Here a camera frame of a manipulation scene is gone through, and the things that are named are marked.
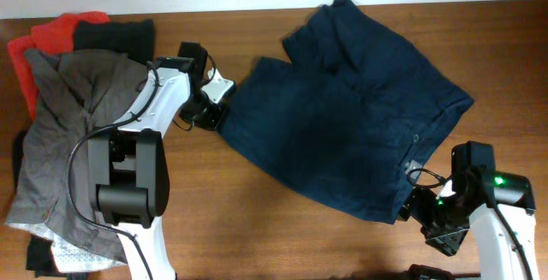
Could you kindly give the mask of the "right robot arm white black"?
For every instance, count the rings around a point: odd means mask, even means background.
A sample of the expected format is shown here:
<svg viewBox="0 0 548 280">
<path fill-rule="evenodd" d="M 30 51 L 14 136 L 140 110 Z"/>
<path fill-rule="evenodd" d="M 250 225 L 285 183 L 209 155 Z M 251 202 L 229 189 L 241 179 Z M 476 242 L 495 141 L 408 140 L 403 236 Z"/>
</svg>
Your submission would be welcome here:
<svg viewBox="0 0 548 280">
<path fill-rule="evenodd" d="M 420 185 L 425 172 L 412 161 L 405 174 L 413 189 L 399 211 L 413 218 L 426 245 L 450 257 L 472 233 L 478 248 L 480 279 L 536 279 L 536 205 L 531 182 L 497 170 L 491 145 L 468 141 L 451 151 L 451 172 Z"/>
</svg>

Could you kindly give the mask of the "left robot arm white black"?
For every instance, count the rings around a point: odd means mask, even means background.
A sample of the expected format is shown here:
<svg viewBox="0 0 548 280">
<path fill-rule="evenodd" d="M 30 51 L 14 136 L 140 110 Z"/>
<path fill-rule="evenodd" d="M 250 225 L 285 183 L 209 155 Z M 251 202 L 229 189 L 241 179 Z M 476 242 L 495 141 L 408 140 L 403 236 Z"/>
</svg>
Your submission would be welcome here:
<svg viewBox="0 0 548 280">
<path fill-rule="evenodd" d="M 177 277 L 163 232 L 170 196 L 163 138 L 177 117 L 188 130 L 214 131 L 222 123 L 228 112 L 223 100 L 235 83 L 218 68 L 206 69 L 213 63 L 203 46 L 191 42 L 181 43 L 175 57 L 149 62 L 146 84 L 130 108 L 79 139 L 68 156 L 66 180 L 77 152 L 87 147 L 89 204 L 104 221 L 80 220 L 117 234 L 134 279 Z"/>
</svg>

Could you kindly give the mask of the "navy blue shorts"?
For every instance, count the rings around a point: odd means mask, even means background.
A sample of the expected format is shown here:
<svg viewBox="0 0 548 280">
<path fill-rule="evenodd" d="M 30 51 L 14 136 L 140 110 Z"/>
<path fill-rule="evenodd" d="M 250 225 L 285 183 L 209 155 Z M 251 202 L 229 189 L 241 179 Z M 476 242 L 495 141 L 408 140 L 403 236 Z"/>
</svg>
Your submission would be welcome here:
<svg viewBox="0 0 548 280">
<path fill-rule="evenodd" d="M 263 57 L 229 101 L 220 136 L 299 194 L 394 223 L 425 164 L 473 99 L 351 0 L 321 7 Z"/>
</svg>

